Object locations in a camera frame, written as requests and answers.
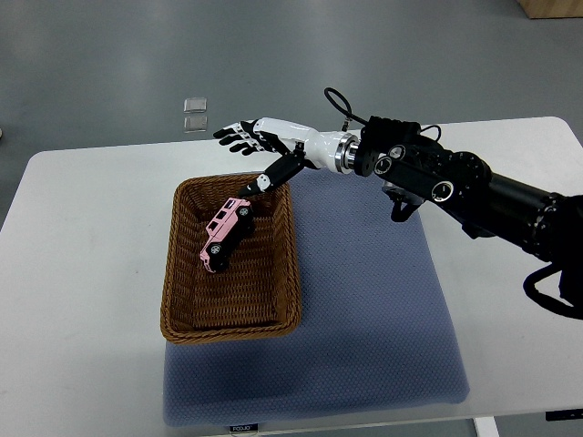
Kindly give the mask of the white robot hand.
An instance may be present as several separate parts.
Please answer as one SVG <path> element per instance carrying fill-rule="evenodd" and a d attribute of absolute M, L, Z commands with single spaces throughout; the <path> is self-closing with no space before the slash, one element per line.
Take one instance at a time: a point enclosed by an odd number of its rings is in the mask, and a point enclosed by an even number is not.
<path fill-rule="evenodd" d="M 257 122 L 242 120 L 233 123 L 214 132 L 213 136 L 220 138 L 223 146 L 234 143 L 229 147 L 231 153 L 270 152 L 279 155 L 252 182 L 239 189 L 238 198 L 258 196 L 281 187 L 304 169 L 304 159 L 316 168 L 349 174 L 353 171 L 349 151 L 360 141 L 348 132 L 319 132 L 312 127 L 268 117 Z"/>

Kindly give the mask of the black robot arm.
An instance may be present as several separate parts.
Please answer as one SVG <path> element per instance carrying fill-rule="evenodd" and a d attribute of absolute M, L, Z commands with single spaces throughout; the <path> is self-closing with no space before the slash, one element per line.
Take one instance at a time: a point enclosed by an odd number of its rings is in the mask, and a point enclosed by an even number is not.
<path fill-rule="evenodd" d="M 371 117 L 360 135 L 319 132 L 263 117 L 214 133 L 232 153 L 267 151 L 280 158 L 240 190 L 249 197 L 271 191 L 303 168 L 384 180 L 403 222 L 426 201 L 459 222 L 472 239 L 500 237 L 546 262 L 526 277 L 526 295 L 559 316 L 582 317 L 582 198 L 534 188 L 494 173 L 470 152 L 453 152 L 424 136 L 416 122 Z"/>

